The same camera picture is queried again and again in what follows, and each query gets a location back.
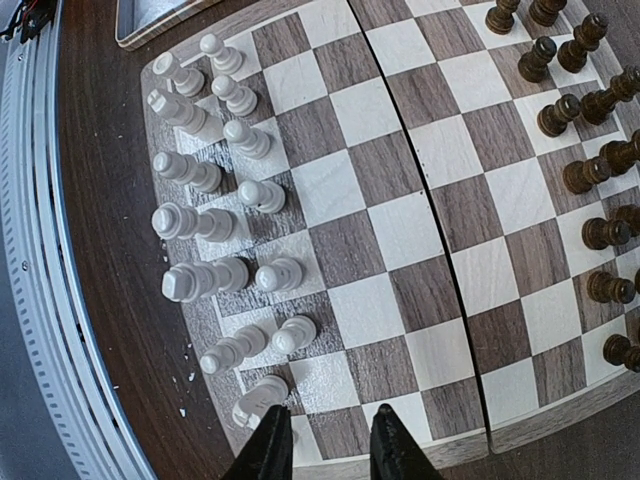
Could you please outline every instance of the chessboard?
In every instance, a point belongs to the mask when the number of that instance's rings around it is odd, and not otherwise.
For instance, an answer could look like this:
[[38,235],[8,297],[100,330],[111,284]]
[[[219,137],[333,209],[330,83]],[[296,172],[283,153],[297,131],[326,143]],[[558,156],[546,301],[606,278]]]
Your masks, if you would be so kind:
[[[267,349],[233,372],[204,376],[236,454],[252,432],[231,420],[233,405],[267,374],[291,389],[300,475],[366,472],[381,403],[442,467],[487,454],[485,419],[501,451],[640,388],[602,359],[612,333],[636,340],[640,301],[598,304],[585,293],[594,270],[633,279],[640,240],[591,251],[580,238],[587,219],[640,199],[638,170],[580,196],[562,182],[568,163],[628,140],[640,107],[620,105],[598,127],[578,119],[560,137],[542,135],[542,107],[606,87],[622,69],[605,40],[579,74],[554,60],[550,79],[523,80],[517,61],[533,40],[547,35],[559,46],[588,14],[574,1],[543,28],[527,17],[530,1],[499,36],[484,24],[494,2],[264,0],[171,50],[204,73],[193,101],[223,122],[233,116],[212,95],[216,72],[199,40],[214,33],[242,52],[232,77],[259,98],[243,121],[272,148],[248,159],[222,135],[170,127],[145,103],[150,159],[175,151],[224,170],[211,195],[154,174],[158,203],[224,209],[238,220],[224,243],[167,242],[167,262],[232,256],[253,277],[290,256],[305,270],[291,292],[250,283],[184,303],[190,348],[200,357],[250,324],[271,335],[294,315],[319,328],[293,355]],[[172,89],[151,64],[141,86],[143,99]],[[266,215],[241,204],[236,190],[247,179],[281,185],[285,208]]]

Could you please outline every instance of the white chess piece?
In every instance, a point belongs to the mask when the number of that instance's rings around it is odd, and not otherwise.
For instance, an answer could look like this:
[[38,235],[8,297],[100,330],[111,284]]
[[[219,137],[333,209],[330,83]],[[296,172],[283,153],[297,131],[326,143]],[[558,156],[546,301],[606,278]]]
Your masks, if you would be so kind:
[[318,329],[310,318],[297,315],[282,324],[271,337],[271,346],[278,353],[290,355],[296,350],[308,347],[316,338]]
[[200,368],[207,375],[220,375],[255,357],[267,346],[267,338],[255,325],[238,330],[233,337],[222,338],[200,358]]
[[210,208],[202,213],[193,207],[167,202],[151,216],[151,225],[164,240],[189,240],[193,237],[221,243],[233,232],[233,217],[226,210]]
[[242,67],[242,54],[212,33],[200,39],[200,50],[211,59],[213,71],[222,75],[233,75]]
[[284,189],[270,180],[245,180],[238,187],[238,199],[247,207],[262,213],[278,213],[286,201]]
[[254,160],[263,158],[271,148],[269,135],[239,120],[227,122],[222,133],[227,142],[236,145],[243,155]]
[[258,106],[258,96],[249,87],[238,85],[228,75],[216,77],[211,84],[211,91],[227,102],[227,109],[237,117],[246,117]]
[[287,383],[280,377],[267,375],[233,406],[233,421],[240,427],[255,430],[269,408],[282,405],[288,396]]
[[173,80],[176,91],[185,97],[197,95],[204,87],[204,75],[195,68],[183,68],[170,52],[164,52],[153,62],[153,73]]
[[198,162],[193,155],[160,152],[153,158],[153,169],[162,178],[178,185],[191,185],[202,193],[213,193],[222,181],[220,167],[209,162]]
[[169,125],[179,127],[189,135],[196,135],[207,121],[208,114],[181,95],[156,88],[147,97],[154,112]]
[[302,266],[293,258],[278,258],[256,272],[256,284],[263,292],[288,291],[302,283]]
[[162,294],[174,302],[189,303],[218,292],[237,292],[248,281],[249,269],[237,258],[179,263],[162,277]]

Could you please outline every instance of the brown rook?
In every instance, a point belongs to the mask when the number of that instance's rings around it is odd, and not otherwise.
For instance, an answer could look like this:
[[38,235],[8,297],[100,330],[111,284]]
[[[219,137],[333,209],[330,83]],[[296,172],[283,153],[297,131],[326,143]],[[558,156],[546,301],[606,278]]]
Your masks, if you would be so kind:
[[540,37],[530,52],[520,57],[518,71],[522,78],[532,83],[540,83],[549,76],[549,62],[553,60],[558,48],[549,37]]
[[609,20],[601,13],[588,15],[582,25],[573,30],[574,40],[565,42],[558,52],[558,62],[571,73],[578,73],[587,64],[587,53],[595,52],[607,34]]
[[609,88],[587,93],[582,98],[582,116],[592,125],[601,125],[616,108],[618,102],[630,102],[640,92],[640,69],[625,67],[624,72],[611,79]]

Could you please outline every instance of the brown chess piece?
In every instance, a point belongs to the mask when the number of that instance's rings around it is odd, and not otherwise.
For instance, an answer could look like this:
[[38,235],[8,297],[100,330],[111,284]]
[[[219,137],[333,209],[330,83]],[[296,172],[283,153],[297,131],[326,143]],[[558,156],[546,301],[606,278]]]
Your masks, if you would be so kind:
[[580,115],[580,101],[575,95],[567,93],[554,105],[547,105],[538,114],[538,127],[548,137],[562,135],[569,122]]
[[609,180],[610,177],[611,168],[602,157],[595,157],[585,162],[571,162],[562,172],[567,190],[576,195],[587,193],[594,185]]
[[582,25],[573,30],[574,40],[565,42],[558,51],[558,62],[571,73],[578,73],[587,64],[587,53],[595,52],[607,34],[609,20],[602,13],[588,15]]
[[590,92],[582,98],[582,116],[592,125],[601,125],[607,121],[618,102],[630,102],[638,92],[640,69],[625,67],[623,73],[611,79],[607,90]]
[[487,12],[485,24],[493,33],[506,35],[513,28],[513,14],[518,9],[520,0],[497,0],[496,6]]
[[602,355],[611,365],[624,365],[628,370],[640,373],[640,347],[632,346],[623,335],[614,334],[607,338]]
[[538,25],[551,27],[566,6],[567,0],[533,0],[529,7],[529,15]]
[[634,132],[630,142],[614,140],[607,143],[600,149],[600,156],[611,167],[612,175],[627,173],[636,162],[640,161],[640,130]]
[[624,245],[631,239],[631,228],[623,220],[592,218],[582,226],[582,241],[591,250],[604,250],[613,245]]
[[518,61],[518,71],[522,78],[531,83],[540,83],[549,76],[549,63],[556,55],[558,48],[549,37],[540,37],[533,44],[530,52],[525,53]]
[[626,278],[616,278],[609,272],[595,272],[587,280],[587,294],[598,303],[631,303],[636,296],[636,287]]

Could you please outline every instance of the dark wooden surface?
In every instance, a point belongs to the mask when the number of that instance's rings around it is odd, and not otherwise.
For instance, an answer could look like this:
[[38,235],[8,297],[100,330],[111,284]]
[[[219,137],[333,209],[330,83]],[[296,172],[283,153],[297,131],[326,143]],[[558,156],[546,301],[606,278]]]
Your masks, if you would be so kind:
[[[63,11],[60,154],[78,273],[122,406],[163,479],[218,478],[232,455],[201,376],[188,381],[199,368],[180,309],[160,293],[166,264],[149,222],[156,202],[139,75],[179,40],[254,2],[225,0],[132,53],[113,39],[115,2],[100,8],[67,0]],[[586,3],[612,17],[608,38],[620,61],[640,63],[635,0]],[[638,478],[639,416],[636,395],[556,435],[445,473],[460,480]]]

